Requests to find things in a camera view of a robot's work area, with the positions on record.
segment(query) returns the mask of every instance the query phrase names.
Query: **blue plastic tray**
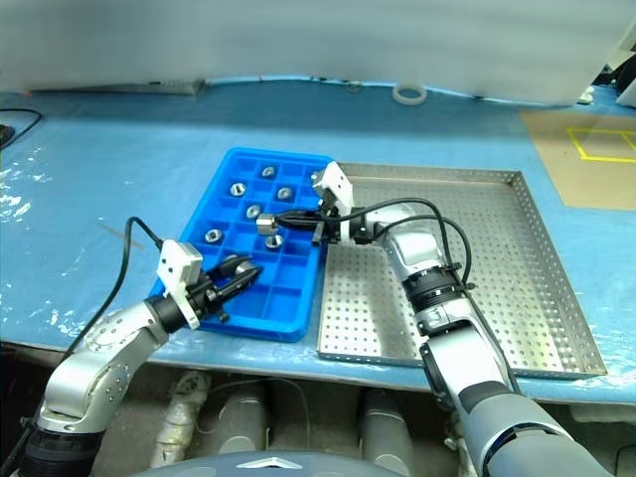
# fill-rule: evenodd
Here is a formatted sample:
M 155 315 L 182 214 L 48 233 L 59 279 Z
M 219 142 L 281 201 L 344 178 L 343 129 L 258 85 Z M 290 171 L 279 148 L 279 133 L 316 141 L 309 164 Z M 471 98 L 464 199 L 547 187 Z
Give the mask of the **blue plastic tray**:
M 332 159 L 326 156 L 235 148 L 228 151 L 195 213 L 181 234 L 180 241 L 191 243 L 203 255 L 203 269 L 215 266 L 230 254 L 249 254 L 263 272 L 247 291 L 225 305 L 230 321 L 211 318 L 201 322 L 202 330 L 220 331 L 278 341 L 296 341 L 307 331 L 321 247 L 311 246 L 311 233 L 280 230 L 281 248 L 265 246 L 255 220 L 245 211 L 254 204 L 262 212 L 280 213 L 291 208 L 314 209 L 319 197 L 311 188 L 311 174 Z M 272 166 L 275 175 L 261 177 Z M 232 184 L 246 185 L 242 197 L 230 194 Z M 280 201 L 281 187 L 293 194 Z M 218 243 L 208 244 L 204 235 L 210 229 L 223 231 Z M 160 281 L 151 293 L 163 292 Z

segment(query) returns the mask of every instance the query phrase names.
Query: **yellow tape marking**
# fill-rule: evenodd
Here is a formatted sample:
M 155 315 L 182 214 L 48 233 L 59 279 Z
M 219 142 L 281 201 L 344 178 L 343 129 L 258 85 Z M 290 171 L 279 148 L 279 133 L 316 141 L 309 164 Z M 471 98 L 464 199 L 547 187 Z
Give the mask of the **yellow tape marking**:
M 622 137 L 629 147 L 636 151 L 636 143 L 632 140 L 631 136 L 636 135 L 636 131 L 630 131 L 628 129 L 593 129 L 593 128 L 585 128 L 585 127 L 568 127 L 565 129 L 565 132 L 569 136 L 572 141 L 572 144 L 578 151 L 581 160 L 583 161 L 600 161 L 600 162 L 622 162 L 622 163 L 633 163 L 636 164 L 636 158 L 632 157 L 612 157 L 612 156 L 593 156 L 587 154 L 585 149 L 581 145 L 580 141 L 576 137 L 577 132 L 586 132 L 586 133 L 601 133 L 601 134 L 618 134 Z

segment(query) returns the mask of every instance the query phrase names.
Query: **black wire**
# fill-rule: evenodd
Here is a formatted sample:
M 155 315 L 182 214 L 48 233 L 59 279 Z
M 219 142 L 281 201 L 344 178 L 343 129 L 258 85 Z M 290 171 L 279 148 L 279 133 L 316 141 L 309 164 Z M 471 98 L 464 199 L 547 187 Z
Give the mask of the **black wire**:
M 373 204 L 372 206 L 364 207 L 360 209 L 359 211 L 354 212 L 353 214 L 349 214 L 348 216 L 329 217 L 324 215 L 323 213 L 321 215 L 321 219 L 325 222 L 337 224 L 340 222 L 345 222 L 351 219 L 355 219 L 357 217 L 363 216 L 364 214 L 368 214 L 369 212 L 374 212 L 378 209 L 383 209 L 384 207 L 394 206 L 396 204 L 409 204 L 409 203 L 424 204 L 425 206 L 429 207 L 433 211 L 433 213 L 435 214 L 435 218 L 437 219 L 437 222 L 439 223 L 439 229 L 441 232 L 441 242 L 444 248 L 444 256 L 446 257 L 446 262 L 449 265 L 452 264 L 453 260 L 450 254 L 450 246 L 448 245 L 448 234 L 446 233 L 446 225 L 444 223 L 443 216 L 440 214 L 439 209 L 437 209 L 437 206 L 435 206 L 435 204 L 433 204 L 432 202 L 426 199 L 421 199 L 419 197 L 402 197 L 399 199 L 390 199 L 388 201 L 378 202 L 377 204 Z
M 387 226 L 382 227 L 374 235 L 373 240 L 379 239 L 381 236 L 386 234 L 393 227 L 401 226 L 402 224 L 405 224 L 407 222 L 436 220 L 436 219 L 437 219 L 436 216 L 412 216 L 412 217 L 407 217 L 405 219 L 402 219 L 400 221 L 391 222 Z M 461 277 L 461 281 L 464 283 L 464 285 L 466 285 L 466 284 L 468 284 L 468 276 L 470 275 L 470 269 L 472 268 L 472 263 L 473 263 L 473 253 L 472 253 L 472 248 L 470 246 L 470 240 L 468 239 L 468 236 L 466 235 L 466 232 L 461 227 L 459 227 L 459 224 L 457 224 L 454 221 L 451 221 L 450 219 L 448 219 L 446 217 L 442 217 L 442 220 L 455 229 L 455 231 L 459 234 L 459 237 L 461 238 L 461 241 L 464 243 L 464 252 L 465 252 L 465 255 L 466 255 L 466 263 L 464 265 L 464 274 Z
M 377 233 L 375 233 L 374 234 L 374 240 L 379 239 L 383 234 L 387 233 L 393 227 L 397 227 L 397 226 L 400 226 L 402 224 L 405 224 L 405 223 L 411 222 L 411 221 L 431 220 L 431 219 L 436 219 L 436 216 L 412 216 L 412 217 L 407 217 L 405 219 L 402 219 L 400 221 L 392 222 L 392 223 L 388 224 L 387 226 L 381 228 Z M 468 236 L 466 235 L 466 232 L 461 227 L 459 227 L 459 225 L 457 223 L 455 223 L 454 221 L 451 221 L 450 219 L 447 219 L 445 217 L 443 217 L 442 219 L 447 224 L 449 224 L 451 227 L 453 227 L 455 229 L 455 231 L 461 237 L 461 240 L 464 242 L 464 250 L 465 250 L 465 254 L 466 254 L 466 265 L 464 267 L 464 274 L 462 276 L 461 281 L 464 283 L 464 285 L 467 285 L 468 284 L 468 276 L 470 275 L 470 270 L 471 270 L 471 267 L 472 267 L 472 250 L 471 250 L 471 247 L 470 247 L 470 240 L 468 239 Z M 459 281 L 459 277 L 457 276 L 457 273 L 454 270 L 452 270 L 451 272 L 455 276 L 455 279 L 457 281 Z M 504 364 L 504 366 L 506 368 L 506 374 L 508 376 L 508 381 L 510 382 L 510 386 L 512 387 L 512 389 L 513 389 L 513 391 L 515 393 L 521 394 L 521 389 L 519 388 L 519 383 L 517 382 L 517 377 L 513 373 L 513 370 L 510 367 L 510 363 L 508 363 L 508 359 L 506 358 L 506 354 L 504 353 L 504 350 L 501 348 L 501 345 L 499 344 L 499 340 L 497 340 L 497 337 L 495 336 L 495 333 L 493 332 L 492 328 L 488 324 L 488 321 L 486 321 L 486 317 L 482 313 L 482 311 L 479 308 L 479 306 L 477 306 L 477 303 L 473 299 L 472 295 L 468 292 L 468 290 L 464 290 L 463 293 L 466 296 L 466 298 L 468 299 L 468 301 L 470 301 L 470 304 L 474 308 L 475 313 L 477 314 L 477 317 L 479 318 L 479 321 L 481 323 L 482 328 L 484 329 L 484 331 L 488 335 L 488 339 L 490 340 L 492 346 L 495 348 L 495 351 L 499 355 L 500 360 L 503 362 L 503 364 Z
M 92 318 L 88 320 L 88 322 L 82 328 L 81 332 L 79 332 L 79 334 L 73 340 L 71 345 L 67 348 L 65 353 L 62 355 L 62 358 L 60 359 L 58 366 L 60 365 L 61 362 L 63 362 L 66 358 L 68 358 L 70 355 L 73 354 L 73 351 L 81 343 L 81 340 L 83 339 L 83 337 L 86 336 L 86 333 L 90 331 L 90 328 L 94 326 L 94 324 L 101 317 L 103 312 L 106 311 L 108 306 L 110 306 L 110 303 L 119 292 L 119 289 L 121 288 L 121 284 L 123 283 L 123 279 L 126 276 L 126 271 L 128 269 L 128 261 L 130 259 L 130 244 L 132 243 L 133 224 L 137 224 L 140 228 L 142 228 L 143 231 L 146 232 L 148 236 L 152 239 L 152 241 L 155 243 L 157 248 L 161 249 L 161 245 L 163 244 L 163 241 L 160 238 L 158 238 L 155 235 L 155 233 L 152 232 L 150 228 L 141 219 L 139 219 L 138 217 L 131 217 L 126 221 L 126 226 L 124 228 L 124 233 L 123 233 L 123 251 L 121 255 L 121 265 L 119 266 L 119 273 L 117 274 L 117 279 L 115 280 L 115 284 L 113 285 L 112 289 L 110 290 L 110 293 L 108 293 L 108 296 L 106 297 L 104 302 L 101 304 L 99 309 L 95 312 Z M 0 477 L 6 477 L 10 472 L 13 471 L 13 467 L 14 467 L 16 459 L 22 453 L 22 450 L 25 444 L 27 443 L 29 436 L 33 432 L 35 423 L 38 420 L 38 416 L 40 415 L 40 409 L 42 408 L 43 403 L 44 403 L 44 396 L 42 396 L 42 399 L 40 399 L 40 404 L 38 404 L 38 407 L 36 408 L 36 411 L 33 414 L 33 417 L 30 419 L 30 422 L 27 424 L 24 431 L 22 432 L 20 439 L 11 450 L 11 453 L 9 454 L 9 456 L 3 462 L 2 467 L 0 467 Z
M 29 124 L 27 127 L 25 127 L 23 130 L 21 130 L 20 132 L 16 133 L 15 136 L 13 136 L 11 139 L 9 139 L 7 142 L 5 142 L 1 147 L 0 147 L 0 151 L 3 149 L 6 149 L 7 147 L 9 147 L 11 144 L 13 144 L 14 142 L 16 142 L 18 139 L 20 139 L 22 136 L 24 136 L 27 132 L 29 132 L 37 123 L 39 123 L 42 118 L 44 117 L 42 115 L 42 113 L 40 111 L 36 111 L 35 109 L 29 109 L 26 107 L 5 107 L 0 109 L 0 112 L 30 112 L 31 114 L 35 114 L 36 118 L 31 121 L 31 124 Z

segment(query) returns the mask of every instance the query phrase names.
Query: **white wall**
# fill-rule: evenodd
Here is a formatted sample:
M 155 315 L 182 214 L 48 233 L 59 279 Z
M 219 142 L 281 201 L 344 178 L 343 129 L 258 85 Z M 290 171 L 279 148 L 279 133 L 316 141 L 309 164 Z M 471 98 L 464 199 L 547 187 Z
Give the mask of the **white wall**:
M 225 76 L 573 103 L 633 0 L 0 0 L 0 89 Z

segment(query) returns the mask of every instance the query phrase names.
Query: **perforated metal tray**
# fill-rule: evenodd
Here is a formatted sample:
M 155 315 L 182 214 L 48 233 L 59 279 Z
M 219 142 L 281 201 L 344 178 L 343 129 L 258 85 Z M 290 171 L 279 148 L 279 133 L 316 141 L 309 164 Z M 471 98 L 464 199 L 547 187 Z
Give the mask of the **perforated metal tray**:
M 517 374 L 606 374 L 521 172 L 342 166 L 354 185 L 357 206 L 423 197 L 462 226 L 473 249 L 473 296 Z M 430 229 L 438 234 L 436 224 Z M 452 230 L 449 235 L 454 260 L 463 262 L 459 236 Z M 330 245 L 320 356 L 420 366 L 421 341 L 384 252 L 374 245 Z

